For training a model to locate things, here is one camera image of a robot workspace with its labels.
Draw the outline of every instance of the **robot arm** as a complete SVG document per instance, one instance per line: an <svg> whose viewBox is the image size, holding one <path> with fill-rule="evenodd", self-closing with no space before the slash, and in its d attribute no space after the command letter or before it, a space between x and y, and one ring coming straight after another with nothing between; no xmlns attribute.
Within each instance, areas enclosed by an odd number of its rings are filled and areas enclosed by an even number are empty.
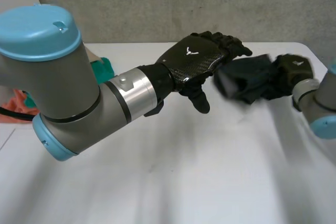
<svg viewBox="0 0 336 224"><path fill-rule="evenodd" d="M29 92L40 114L33 128L48 152L64 161L142 115L160 110L171 92L209 111L205 79L221 63L251 55L220 33L191 34L157 63L98 85L72 15L50 5L0 15L0 85Z"/></svg>
<svg viewBox="0 0 336 224"><path fill-rule="evenodd" d="M306 79L293 89L295 107L302 111L316 136L336 138L336 71L331 67L321 84L316 79Z"/></svg>

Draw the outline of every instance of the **light blue cap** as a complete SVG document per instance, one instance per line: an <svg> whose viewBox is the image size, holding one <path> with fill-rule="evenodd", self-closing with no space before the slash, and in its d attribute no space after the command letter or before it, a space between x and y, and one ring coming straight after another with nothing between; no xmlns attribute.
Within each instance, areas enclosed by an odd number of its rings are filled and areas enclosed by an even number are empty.
<svg viewBox="0 0 336 224"><path fill-rule="evenodd" d="M336 115L319 118L310 124L314 134L323 139L336 138Z"/></svg>
<svg viewBox="0 0 336 224"><path fill-rule="evenodd" d="M336 59L333 60L330 68L329 68L329 72L336 74Z"/></svg>
<svg viewBox="0 0 336 224"><path fill-rule="evenodd" d="M41 115L38 114L33 118L33 128L38 139L43 143L47 151L57 160L65 161L73 156L77 156L76 153L65 148L47 129L41 119Z"/></svg>
<svg viewBox="0 0 336 224"><path fill-rule="evenodd" d="M73 16L52 5L22 6L0 14L0 54L21 61L47 61L73 52L81 34Z"/></svg>

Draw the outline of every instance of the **gray cylinder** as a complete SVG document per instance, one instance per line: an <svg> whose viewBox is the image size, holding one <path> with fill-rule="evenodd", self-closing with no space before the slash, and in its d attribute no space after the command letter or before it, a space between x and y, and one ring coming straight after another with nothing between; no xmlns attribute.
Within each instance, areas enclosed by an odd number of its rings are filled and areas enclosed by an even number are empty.
<svg viewBox="0 0 336 224"><path fill-rule="evenodd" d="M315 94L316 101L322 106L336 110L336 74L328 72Z"/></svg>
<svg viewBox="0 0 336 224"><path fill-rule="evenodd" d="M83 43L70 54L50 61L29 62L0 55L1 84L27 91L41 113L63 119L91 107L99 95Z"/></svg>

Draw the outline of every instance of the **black fabric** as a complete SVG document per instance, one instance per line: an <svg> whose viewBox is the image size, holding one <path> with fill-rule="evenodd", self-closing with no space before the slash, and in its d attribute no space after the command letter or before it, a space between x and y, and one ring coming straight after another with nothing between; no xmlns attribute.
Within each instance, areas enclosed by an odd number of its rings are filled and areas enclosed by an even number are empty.
<svg viewBox="0 0 336 224"><path fill-rule="evenodd" d="M252 104L267 90L270 66L268 55L234 60L219 68L214 83L225 97ZM237 92L228 95L227 85L223 84L224 76L236 85Z"/></svg>
<svg viewBox="0 0 336 224"><path fill-rule="evenodd" d="M292 95L294 86L309 78L313 78L313 72L305 57L281 55L272 63L268 55L261 55L221 66L214 74L214 83L223 96L252 104L261 98Z"/></svg>
<svg viewBox="0 0 336 224"><path fill-rule="evenodd" d="M252 52L239 39L206 31L185 37L156 63L165 65L170 71L174 81L173 91L188 97L199 112L208 113L210 106L202 84L221 64L242 55L250 56Z"/></svg>

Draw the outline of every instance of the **white tabletop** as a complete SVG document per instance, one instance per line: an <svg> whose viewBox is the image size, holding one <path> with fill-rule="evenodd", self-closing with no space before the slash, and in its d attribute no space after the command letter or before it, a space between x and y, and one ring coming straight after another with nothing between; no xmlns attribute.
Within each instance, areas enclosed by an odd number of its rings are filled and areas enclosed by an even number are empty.
<svg viewBox="0 0 336 224"><path fill-rule="evenodd" d="M87 46L122 73L172 45ZM327 70L302 44L246 45L254 55L309 57L319 79ZM290 99L229 102L212 80L204 91L209 114L171 94L159 115L66 162L31 125L0 125L0 223L336 223L336 169Z"/></svg>

